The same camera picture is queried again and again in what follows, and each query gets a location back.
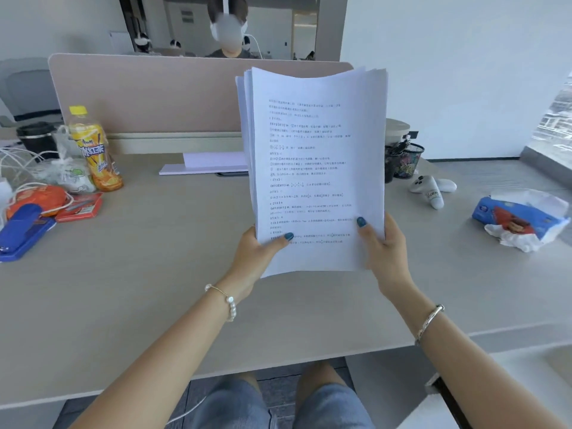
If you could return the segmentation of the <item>person's left hand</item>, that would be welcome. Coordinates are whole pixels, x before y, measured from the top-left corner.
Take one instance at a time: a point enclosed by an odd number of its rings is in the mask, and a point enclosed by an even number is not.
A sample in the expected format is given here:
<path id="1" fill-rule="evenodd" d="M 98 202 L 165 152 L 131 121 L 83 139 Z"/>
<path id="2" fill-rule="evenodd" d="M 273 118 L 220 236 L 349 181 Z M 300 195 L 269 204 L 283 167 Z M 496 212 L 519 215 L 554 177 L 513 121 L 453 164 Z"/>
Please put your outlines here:
<path id="1" fill-rule="evenodd" d="M 223 278 L 236 298 L 244 298 L 251 292 L 273 260 L 274 256 L 264 256 L 264 245 L 256 237 L 255 226 L 240 238 L 233 262 Z"/>

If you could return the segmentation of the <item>stack of printed white papers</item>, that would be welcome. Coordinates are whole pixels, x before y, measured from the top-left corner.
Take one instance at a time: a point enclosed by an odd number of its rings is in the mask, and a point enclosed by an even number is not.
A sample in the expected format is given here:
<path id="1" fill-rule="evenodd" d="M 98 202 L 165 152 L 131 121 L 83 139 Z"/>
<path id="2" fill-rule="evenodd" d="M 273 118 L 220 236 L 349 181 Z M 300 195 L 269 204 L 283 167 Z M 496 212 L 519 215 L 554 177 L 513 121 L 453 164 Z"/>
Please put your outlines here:
<path id="1" fill-rule="evenodd" d="M 384 231 L 387 70 L 295 78 L 253 67 L 235 82 L 256 237 L 293 234 L 262 277 L 366 269 L 356 220 Z"/>

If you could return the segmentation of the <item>person's right forearm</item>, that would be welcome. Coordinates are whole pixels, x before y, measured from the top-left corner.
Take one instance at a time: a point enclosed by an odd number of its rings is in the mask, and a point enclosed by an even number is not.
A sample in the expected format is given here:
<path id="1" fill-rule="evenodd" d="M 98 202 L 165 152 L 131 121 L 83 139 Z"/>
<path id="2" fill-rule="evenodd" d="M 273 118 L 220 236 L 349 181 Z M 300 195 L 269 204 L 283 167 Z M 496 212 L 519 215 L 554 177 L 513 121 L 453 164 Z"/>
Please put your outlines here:
<path id="1" fill-rule="evenodd" d="M 415 284 L 392 301 L 472 429 L 567 429 Z"/>

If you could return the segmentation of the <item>person's left forearm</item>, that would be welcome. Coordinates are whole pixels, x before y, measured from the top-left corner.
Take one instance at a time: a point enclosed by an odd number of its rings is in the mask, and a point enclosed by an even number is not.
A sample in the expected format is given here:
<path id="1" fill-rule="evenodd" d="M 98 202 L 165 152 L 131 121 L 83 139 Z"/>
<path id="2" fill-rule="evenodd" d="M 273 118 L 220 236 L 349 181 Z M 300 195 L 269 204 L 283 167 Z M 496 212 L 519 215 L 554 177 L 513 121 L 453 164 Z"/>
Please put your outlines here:
<path id="1" fill-rule="evenodd" d="M 69 429 L 164 429 L 231 309 L 253 282 L 225 278 L 215 284 L 125 372 L 106 388 Z"/>

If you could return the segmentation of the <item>black mesh pen holder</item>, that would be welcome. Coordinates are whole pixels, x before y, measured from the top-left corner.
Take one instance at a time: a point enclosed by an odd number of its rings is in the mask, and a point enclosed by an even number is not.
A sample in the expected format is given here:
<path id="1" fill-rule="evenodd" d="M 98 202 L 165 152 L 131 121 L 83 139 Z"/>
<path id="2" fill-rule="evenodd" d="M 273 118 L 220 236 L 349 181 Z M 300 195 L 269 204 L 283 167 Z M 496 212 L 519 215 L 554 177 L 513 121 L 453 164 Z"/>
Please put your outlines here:
<path id="1" fill-rule="evenodd" d="M 410 131 L 394 144 L 385 145 L 384 181 L 391 183 L 395 178 L 409 180 L 413 177 L 425 148 L 412 142 L 418 131 Z"/>

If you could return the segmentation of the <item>white paper sheets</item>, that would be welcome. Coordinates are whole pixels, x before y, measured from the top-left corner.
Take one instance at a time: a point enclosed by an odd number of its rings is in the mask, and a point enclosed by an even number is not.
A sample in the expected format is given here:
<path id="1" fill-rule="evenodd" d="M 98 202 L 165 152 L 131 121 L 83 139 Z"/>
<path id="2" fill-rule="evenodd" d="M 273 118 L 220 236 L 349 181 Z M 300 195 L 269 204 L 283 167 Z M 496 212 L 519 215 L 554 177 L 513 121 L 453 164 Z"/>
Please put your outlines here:
<path id="1" fill-rule="evenodd" d="M 159 175 L 214 174 L 248 172 L 244 152 L 183 153 L 182 164 L 165 164 Z"/>

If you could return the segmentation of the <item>white round lid container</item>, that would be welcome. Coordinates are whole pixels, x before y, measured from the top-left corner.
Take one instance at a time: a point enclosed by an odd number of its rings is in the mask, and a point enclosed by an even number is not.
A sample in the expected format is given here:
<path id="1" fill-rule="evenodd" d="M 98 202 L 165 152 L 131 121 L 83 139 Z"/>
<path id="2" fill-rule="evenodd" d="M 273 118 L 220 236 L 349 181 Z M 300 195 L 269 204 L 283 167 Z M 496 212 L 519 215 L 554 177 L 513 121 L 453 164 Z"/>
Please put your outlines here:
<path id="1" fill-rule="evenodd" d="M 385 145 L 392 146 L 403 141 L 403 137 L 408 135 L 411 126 L 403 121 L 386 118 L 385 123 Z"/>

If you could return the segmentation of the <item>person's blue denim shorts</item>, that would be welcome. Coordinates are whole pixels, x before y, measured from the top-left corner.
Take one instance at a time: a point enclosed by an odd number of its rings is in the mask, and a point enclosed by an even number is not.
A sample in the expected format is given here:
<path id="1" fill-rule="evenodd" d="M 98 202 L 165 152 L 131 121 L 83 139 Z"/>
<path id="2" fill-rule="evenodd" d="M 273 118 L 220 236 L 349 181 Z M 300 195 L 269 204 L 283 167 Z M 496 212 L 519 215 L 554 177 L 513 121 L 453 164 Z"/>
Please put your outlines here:
<path id="1" fill-rule="evenodd" d="M 291 411 L 290 428 L 281 427 L 282 406 L 270 406 L 247 381 L 230 377 L 204 397 L 184 429 L 375 429 L 369 413 L 350 387 L 328 383 Z"/>

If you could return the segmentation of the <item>beige desk divider panel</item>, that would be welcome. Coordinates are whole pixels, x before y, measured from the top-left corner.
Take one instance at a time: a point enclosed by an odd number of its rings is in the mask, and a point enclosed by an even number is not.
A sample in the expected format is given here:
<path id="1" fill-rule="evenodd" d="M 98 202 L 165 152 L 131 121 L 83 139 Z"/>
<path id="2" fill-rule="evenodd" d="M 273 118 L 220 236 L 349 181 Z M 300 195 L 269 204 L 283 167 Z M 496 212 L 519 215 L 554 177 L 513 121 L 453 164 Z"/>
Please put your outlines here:
<path id="1" fill-rule="evenodd" d="M 81 105 L 117 154 L 243 149 L 235 78 L 252 67 L 296 78 L 353 69 L 347 62 L 53 54 L 49 71 L 63 118 Z"/>

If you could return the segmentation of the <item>yellow orange drink bottle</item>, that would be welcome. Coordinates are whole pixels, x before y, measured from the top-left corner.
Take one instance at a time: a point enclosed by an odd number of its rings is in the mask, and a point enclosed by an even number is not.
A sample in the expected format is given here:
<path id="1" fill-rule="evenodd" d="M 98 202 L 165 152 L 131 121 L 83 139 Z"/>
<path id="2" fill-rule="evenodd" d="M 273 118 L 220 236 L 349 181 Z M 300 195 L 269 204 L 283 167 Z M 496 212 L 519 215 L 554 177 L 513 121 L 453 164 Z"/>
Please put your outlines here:
<path id="1" fill-rule="evenodd" d="M 105 131 L 84 106 L 69 106 L 69 132 L 82 152 L 91 179 L 100 192 L 114 192 L 124 186 L 116 163 L 109 151 Z"/>

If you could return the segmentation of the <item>white plastic bag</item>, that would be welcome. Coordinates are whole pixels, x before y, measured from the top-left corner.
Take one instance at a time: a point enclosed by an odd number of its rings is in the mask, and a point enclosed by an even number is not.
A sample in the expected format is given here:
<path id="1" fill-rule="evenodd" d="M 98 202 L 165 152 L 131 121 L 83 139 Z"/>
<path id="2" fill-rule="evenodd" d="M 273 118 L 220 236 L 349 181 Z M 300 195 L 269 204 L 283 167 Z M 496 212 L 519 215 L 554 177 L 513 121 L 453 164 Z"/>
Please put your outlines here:
<path id="1" fill-rule="evenodd" d="M 33 165 L 32 176 L 39 182 L 63 187 L 71 194 L 100 192 L 94 185 L 82 152 L 72 139 L 69 127 L 62 125 L 52 134 L 60 158 Z"/>

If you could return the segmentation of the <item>blue stapler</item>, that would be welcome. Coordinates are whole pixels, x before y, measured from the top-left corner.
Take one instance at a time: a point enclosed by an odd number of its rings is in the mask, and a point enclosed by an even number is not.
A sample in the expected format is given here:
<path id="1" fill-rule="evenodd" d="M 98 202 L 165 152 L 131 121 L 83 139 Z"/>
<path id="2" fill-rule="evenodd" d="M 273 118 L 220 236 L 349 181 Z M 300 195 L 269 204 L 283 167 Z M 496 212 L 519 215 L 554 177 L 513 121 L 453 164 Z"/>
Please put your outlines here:
<path id="1" fill-rule="evenodd" d="M 42 216 L 39 205 L 22 205 L 0 230 L 0 263 L 21 259 L 55 225 L 55 218 Z"/>

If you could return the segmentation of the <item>black paper cup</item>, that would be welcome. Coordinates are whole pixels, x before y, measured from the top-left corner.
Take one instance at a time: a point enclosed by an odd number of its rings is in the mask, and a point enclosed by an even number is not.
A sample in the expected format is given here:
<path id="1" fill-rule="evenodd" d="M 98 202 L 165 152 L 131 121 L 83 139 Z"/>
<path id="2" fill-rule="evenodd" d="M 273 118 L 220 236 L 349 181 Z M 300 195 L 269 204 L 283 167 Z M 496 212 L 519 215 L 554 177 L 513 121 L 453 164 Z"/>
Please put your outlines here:
<path id="1" fill-rule="evenodd" d="M 55 131 L 56 127 L 53 123 L 40 121 L 18 127 L 16 134 L 27 151 L 39 156 L 34 159 L 40 162 L 60 158 L 52 135 Z"/>

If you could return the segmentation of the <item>white charger adapter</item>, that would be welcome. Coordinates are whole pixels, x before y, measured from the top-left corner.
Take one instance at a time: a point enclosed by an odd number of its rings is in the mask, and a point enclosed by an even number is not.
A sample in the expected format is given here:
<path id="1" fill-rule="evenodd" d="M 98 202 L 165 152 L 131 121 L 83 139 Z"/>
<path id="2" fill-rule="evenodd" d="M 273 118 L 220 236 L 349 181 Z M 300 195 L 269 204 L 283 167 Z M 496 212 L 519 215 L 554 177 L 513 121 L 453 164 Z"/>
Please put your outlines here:
<path id="1" fill-rule="evenodd" d="M 13 196 L 13 189 L 4 177 L 0 177 L 0 223 L 5 220 L 5 212 L 9 206 L 9 201 Z"/>

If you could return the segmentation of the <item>grey office chair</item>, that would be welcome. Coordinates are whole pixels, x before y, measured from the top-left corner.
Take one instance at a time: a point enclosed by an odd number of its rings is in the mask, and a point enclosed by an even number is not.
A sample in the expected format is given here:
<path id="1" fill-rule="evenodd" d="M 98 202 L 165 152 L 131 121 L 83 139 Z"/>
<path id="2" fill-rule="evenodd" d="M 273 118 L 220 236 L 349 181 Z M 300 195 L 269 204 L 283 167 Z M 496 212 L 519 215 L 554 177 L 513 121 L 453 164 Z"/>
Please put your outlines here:
<path id="1" fill-rule="evenodd" d="M 2 128 L 14 128 L 30 120 L 62 120 L 52 75 L 44 57 L 0 61 L 0 101 L 9 113 L 0 115 Z"/>

